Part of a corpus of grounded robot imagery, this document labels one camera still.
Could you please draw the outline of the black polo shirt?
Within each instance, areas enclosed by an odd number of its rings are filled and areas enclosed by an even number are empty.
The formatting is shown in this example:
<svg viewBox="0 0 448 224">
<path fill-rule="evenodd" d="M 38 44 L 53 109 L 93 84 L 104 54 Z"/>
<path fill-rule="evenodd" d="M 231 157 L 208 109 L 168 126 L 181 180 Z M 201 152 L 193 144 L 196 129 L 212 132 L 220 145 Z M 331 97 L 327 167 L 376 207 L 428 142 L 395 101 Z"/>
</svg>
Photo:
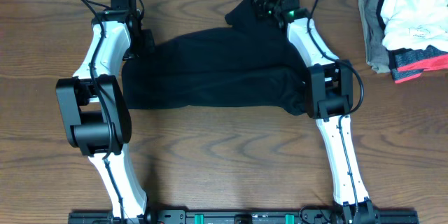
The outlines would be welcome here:
<svg viewBox="0 0 448 224">
<path fill-rule="evenodd" d="M 126 62 L 127 107 L 275 106 L 305 113 L 305 63 L 272 19 L 256 17 L 252 2 L 230 11 L 226 27 L 177 36 Z"/>
</svg>

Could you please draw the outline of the khaki folded garment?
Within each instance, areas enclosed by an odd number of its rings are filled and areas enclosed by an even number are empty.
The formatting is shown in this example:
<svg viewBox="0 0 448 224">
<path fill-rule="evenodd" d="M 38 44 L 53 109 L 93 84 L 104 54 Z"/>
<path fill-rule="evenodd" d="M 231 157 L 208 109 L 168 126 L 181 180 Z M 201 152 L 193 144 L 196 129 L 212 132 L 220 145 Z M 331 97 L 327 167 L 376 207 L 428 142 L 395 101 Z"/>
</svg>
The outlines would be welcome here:
<svg viewBox="0 0 448 224">
<path fill-rule="evenodd" d="M 365 41 L 366 62 L 378 74 L 390 73 L 389 50 L 382 45 L 385 24 L 380 19 L 384 0 L 358 0 Z"/>
</svg>

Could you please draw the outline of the white folded garment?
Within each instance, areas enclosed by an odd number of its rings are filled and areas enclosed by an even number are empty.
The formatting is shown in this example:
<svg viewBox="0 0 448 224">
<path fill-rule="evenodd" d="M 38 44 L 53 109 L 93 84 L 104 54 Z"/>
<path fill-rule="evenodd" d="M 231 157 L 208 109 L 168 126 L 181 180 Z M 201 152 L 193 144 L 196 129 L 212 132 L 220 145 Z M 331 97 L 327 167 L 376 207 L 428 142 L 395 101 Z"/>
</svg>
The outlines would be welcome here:
<svg viewBox="0 0 448 224">
<path fill-rule="evenodd" d="M 387 50 L 447 50 L 447 0 L 384 0 L 379 15 Z"/>
</svg>

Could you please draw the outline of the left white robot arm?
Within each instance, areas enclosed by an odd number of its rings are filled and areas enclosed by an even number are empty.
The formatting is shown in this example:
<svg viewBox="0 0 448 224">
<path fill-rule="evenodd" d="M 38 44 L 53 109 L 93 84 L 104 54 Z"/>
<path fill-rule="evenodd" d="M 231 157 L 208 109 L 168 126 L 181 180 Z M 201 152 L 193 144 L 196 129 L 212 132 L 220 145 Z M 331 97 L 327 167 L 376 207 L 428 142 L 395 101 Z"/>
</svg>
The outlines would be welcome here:
<svg viewBox="0 0 448 224">
<path fill-rule="evenodd" d="M 128 143 L 130 113 L 118 84 L 122 62 L 142 44 L 142 12 L 95 13 L 93 37 L 72 77 L 56 84 L 66 137 L 95 167 L 112 203 L 109 213 L 72 213 L 70 223 L 149 223 L 148 196 L 135 174 Z"/>
</svg>

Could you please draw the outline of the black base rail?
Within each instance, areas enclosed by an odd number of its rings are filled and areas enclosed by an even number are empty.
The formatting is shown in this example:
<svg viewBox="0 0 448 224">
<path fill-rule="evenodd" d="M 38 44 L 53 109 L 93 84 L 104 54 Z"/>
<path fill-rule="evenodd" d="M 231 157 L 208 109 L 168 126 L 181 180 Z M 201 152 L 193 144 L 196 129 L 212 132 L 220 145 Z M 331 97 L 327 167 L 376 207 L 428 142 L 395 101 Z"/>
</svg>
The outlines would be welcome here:
<svg viewBox="0 0 448 224">
<path fill-rule="evenodd" d="M 75 211 L 68 215 L 68 224 L 306 224 L 306 223 L 371 223 L 419 224 L 416 211 L 378 210 L 363 206 L 355 213 L 347 207 L 320 209 L 304 207 L 299 211 L 186 211 L 185 209 L 150 210 L 137 217 L 121 220 L 107 211 Z"/>
</svg>

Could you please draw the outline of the grey red folded garment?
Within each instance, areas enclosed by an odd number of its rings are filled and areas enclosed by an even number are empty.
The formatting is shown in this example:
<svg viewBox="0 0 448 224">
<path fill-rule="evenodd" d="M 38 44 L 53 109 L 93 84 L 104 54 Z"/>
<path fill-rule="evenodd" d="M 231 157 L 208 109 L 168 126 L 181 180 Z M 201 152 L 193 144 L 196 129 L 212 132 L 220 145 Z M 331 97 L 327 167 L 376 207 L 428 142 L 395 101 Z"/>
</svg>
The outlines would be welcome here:
<svg viewBox="0 0 448 224">
<path fill-rule="evenodd" d="M 424 50 L 399 49 L 388 52 L 389 69 L 395 83 L 420 77 L 425 71 L 447 69 L 447 52 L 433 46 Z"/>
</svg>

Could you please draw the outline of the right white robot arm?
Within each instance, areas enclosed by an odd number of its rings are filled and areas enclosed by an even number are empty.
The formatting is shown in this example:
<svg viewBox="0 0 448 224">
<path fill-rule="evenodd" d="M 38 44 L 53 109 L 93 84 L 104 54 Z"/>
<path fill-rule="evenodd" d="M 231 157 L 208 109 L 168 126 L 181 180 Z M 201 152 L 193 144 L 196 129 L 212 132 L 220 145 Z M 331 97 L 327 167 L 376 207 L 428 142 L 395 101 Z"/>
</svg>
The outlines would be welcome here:
<svg viewBox="0 0 448 224">
<path fill-rule="evenodd" d="M 353 81 L 359 73 L 330 51 L 317 32 L 313 11 L 298 0 L 254 0 L 260 18 L 273 17 L 295 46 L 306 68 L 305 108 L 321 133 L 332 173 L 334 206 L 303 207 L 301 223 L 376 223 L 377 213 L 359 172 L 351 139 Z"/>
</svg>

